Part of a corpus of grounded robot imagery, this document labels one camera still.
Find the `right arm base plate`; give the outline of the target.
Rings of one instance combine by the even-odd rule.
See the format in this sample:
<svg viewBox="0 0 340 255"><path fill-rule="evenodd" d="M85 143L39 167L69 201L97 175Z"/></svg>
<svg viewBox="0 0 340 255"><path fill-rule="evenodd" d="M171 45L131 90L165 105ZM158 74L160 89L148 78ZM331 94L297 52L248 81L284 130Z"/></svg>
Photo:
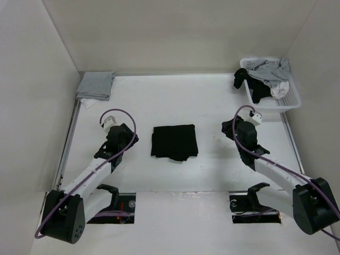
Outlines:
<svg viewBox="0 0 340 255"><path fill-rule="evenodd" d="M231 194L229 196L232 222L234 224L280 224L280 213L270 207L252 204L247 194Z"/></svg>

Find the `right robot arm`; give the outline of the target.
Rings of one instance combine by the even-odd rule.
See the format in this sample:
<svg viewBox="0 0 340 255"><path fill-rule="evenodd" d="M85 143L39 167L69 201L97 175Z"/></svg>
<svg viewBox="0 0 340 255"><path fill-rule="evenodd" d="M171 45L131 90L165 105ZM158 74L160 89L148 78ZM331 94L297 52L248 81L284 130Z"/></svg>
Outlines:
<svg viewBox="0 0 340 255"><path fill-rule="evenodd" d="M339 221L339 208L329 183L310 178L269 159L270 152L258 144L255 126L241 117L222 123L222 132L236 143L242 162L282 188L259 183L248 189L246 204L252 210L269 207L294 219L305 234L312 235Z"/></svg>

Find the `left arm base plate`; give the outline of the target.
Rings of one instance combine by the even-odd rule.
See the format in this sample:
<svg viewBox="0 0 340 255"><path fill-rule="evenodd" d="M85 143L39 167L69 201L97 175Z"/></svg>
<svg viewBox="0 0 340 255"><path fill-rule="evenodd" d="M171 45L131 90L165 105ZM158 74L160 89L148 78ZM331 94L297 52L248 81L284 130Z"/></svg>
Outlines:
<svg viewBox="0 0 340 255"><path fill-rule="evenodd" d="M122 214L118 216L104 216L95 217L89 220L88 224L134 224L135 220L135 207L136 207L136 194L127 193L120 194L116 202L112 202L108 207L102 209L101 213L108 213L110 211L124 211L129 214L128 216L123 216Z"/></svg>

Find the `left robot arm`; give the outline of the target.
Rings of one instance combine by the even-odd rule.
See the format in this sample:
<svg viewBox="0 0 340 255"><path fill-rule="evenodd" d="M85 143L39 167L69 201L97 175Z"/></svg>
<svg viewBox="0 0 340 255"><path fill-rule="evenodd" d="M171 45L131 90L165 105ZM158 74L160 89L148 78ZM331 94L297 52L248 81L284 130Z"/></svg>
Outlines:
<svg viewBox="0 0 340 255"><path fill-rule="evenodd" d="M112 212L119 206L118 188L103 180L122 162L123 153L139 138L126 124L103 126L106 141L95 153L90 165L62 190L51 190L45 201L36 238L51 237L75 244L86 223L101 210Z"/></svg>

